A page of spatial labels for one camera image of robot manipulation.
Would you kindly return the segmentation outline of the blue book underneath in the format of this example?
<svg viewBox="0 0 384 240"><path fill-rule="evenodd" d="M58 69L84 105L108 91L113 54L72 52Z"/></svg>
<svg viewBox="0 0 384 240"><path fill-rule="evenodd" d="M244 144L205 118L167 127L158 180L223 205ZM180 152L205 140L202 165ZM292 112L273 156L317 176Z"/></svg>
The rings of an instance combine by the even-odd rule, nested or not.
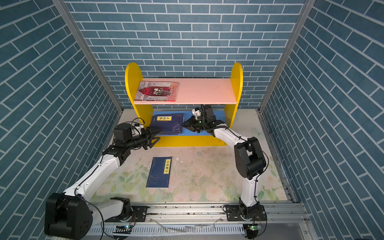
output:
<svg viewBox="0 0 384 240"><path fill-rule="evenodd" d="M160 114L152 117L150 128L160 131L161 135L181 135L183 133L184 114Z"/></svg>

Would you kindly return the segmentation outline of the illustrated red grey book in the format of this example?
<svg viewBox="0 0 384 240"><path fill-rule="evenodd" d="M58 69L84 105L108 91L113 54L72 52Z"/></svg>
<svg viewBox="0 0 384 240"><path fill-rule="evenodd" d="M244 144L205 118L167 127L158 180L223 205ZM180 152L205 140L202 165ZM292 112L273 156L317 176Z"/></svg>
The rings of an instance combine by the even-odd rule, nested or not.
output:
<svg viewBox="0 0 384 240"><path fill-rule="evenodd" d="M175 102L178 86L176 82L141 81L135 101Z"/></svg>

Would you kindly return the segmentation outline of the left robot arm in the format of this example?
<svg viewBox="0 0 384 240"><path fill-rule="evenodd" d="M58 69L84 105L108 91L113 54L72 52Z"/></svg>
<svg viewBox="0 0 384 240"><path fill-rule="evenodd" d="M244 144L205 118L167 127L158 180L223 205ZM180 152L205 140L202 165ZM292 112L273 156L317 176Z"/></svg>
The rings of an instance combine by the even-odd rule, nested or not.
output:
<svg viewBox="0 0 384 240"><path fill-rule="evenodd" d="M127 160L134 150L152 148L160 130L122 123L114 129L114 139L96 164L62 193L51 194L46 201L44 232L48 236L82 239L96 224L115 218L130 222L135 214L128 198L113 197L106 203L91 198L103 182Z"/></svg>

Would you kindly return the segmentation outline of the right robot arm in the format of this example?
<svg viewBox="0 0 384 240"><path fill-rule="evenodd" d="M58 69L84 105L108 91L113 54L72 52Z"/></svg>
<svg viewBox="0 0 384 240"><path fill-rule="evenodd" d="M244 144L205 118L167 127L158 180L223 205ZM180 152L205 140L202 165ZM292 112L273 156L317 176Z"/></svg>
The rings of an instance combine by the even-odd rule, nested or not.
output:
<svg viewBox="0 0 384 240"><path fill-rule="evenodd" d="M245 220L267 221L264 206L257 196L259 178L269 165L268 155L264 153L257 138L245 138L233 131L224 121L218 120L210 105L201 105L192 110L192 116L183 123L191 132L207 132L234 148L238 173L243 177L239 211Z"/></svg>

